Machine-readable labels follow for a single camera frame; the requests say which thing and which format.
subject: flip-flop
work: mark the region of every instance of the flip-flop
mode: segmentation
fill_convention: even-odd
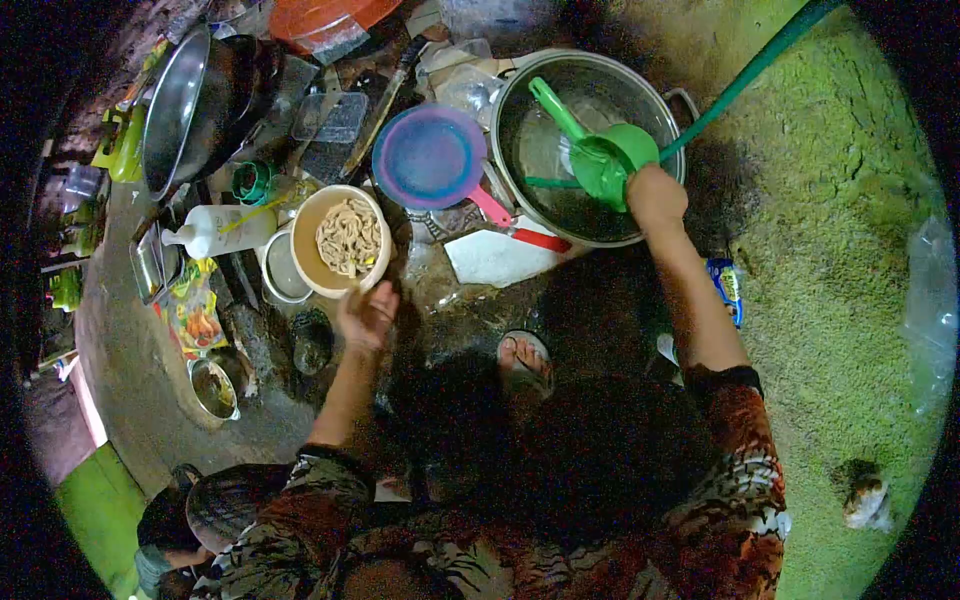
[[[524,331],[522,329],[514,329],[513,331],[508,331],[500,338],[500,341],[496,345],[496,362],[500,364],[500,359],[502,358],[501,348],[503,346],[503,341],[507,338],[512,338],[514,343],[519,340],[525,341],[527,344],[534,347],[534,349],[543,357],[543,364],[548,367],[546,373],[534,372],[527,365],[523,364],[519,358],[514,361],[513,368],[506,374],[504,377],[503,386],[506,388],[508,394],[511,394],[516,391],[520,386],[530,386],[540,394],[540,398],[546,400],[553,395],[553,368],[550,365],[550,352],[546,349],[546,344],[538,338],[533,333],[529,331]]]

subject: white bowl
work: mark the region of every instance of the white bowl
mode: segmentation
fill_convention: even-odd
[[[323,222],[326,213],[330,208],[348,198],[366,201],[380,224],[380,254],[373,263],[373,268],[362,279],[351,279],[330,271],[324,260],[320,258],[320,250],[317,248],[317,228]],[[373,196],[351,185],[329,185],[307,198],[297,211],[290,234],[290,254],[294,257],[294,264],[297,265],[300,276],[313,291],[335,300],[342,298],[351,287],[359,286],[361,292],[371,290],[387,271],[392,248],[390,228],[387,227],[379,204]]]

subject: clear plastic box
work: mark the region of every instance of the clear plastic box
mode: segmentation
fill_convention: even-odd
[[[357,138],[363,125],[367,102],[367,94],[363,92],[307,96],[294,123],[294,139],[349,144]]]

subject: green handle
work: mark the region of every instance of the green handle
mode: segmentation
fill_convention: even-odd
[[[566,136],[570,138],[570,141],[578,142],[587,137],[587,131],[584,130],[583,126],[577,122],[577,119],[570,114],[570,111],[566,109],[564,103],[560,101],[557,94],[553,93],[553,90],[550,89],[550,86],[547,85],[543,79],[535,77],[530,80],[527,87],[530,88],[530,93],[534,95],[537,102],[539,102],[547,113],[553,117],[553,120],[557,122],[560,131],[566,133]]]
[[[736,79],[717,96],[716,102],[704,114],[693,122],[680,137],[675,139],[672,144],[660,151],[660,162],[664,162],[676,154],[691,139],[696,137],[704,130],[704,127],[713,122],[713,119],[720,116],[720,113],[727,109],[733,99],[739,95],[743,88],[749,85],[763,69],[770,66],[770,63],[784,50],[793,45],[797,38],[805,34],[811,27],[816,25],[820,19],[824,18],[830,11],[843,4],[842,0],[810,0],[799,12],[793,15],[793,18],[787,21],[787,24],[780,29],[773,38],[763,46],[756,56],[743,67]]]
[[[545,180],[539,177],[528,177],[524,178],[523,181],[534,187],[561,187],[564,189],[581,189],[584,187],[577,180]]]

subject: pink handle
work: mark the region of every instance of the pink handle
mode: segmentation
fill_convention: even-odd
[[[573,248],[573,244],[567,242],[562,237],[547,235],[545,233],[540,233],[539,231],[533,231],[532,229],[516,229],[511,237],[515,240],[526,242],[527,244],[533,244],[534,246],[546,248],[550,251],[556,252],[557,254],[564,254],[566,251]]]
[[[480,210],[486,212],[487,216],[490,217],[494,223],[502,228],[508,228],[510,226],[510,213],[507,212],[507,209],[499,202],[494,200],[493,196],[483,191],[482,187],[477,185],[476,189],[467,194],[467,197],[473,200],[474,204],[480,206]]]

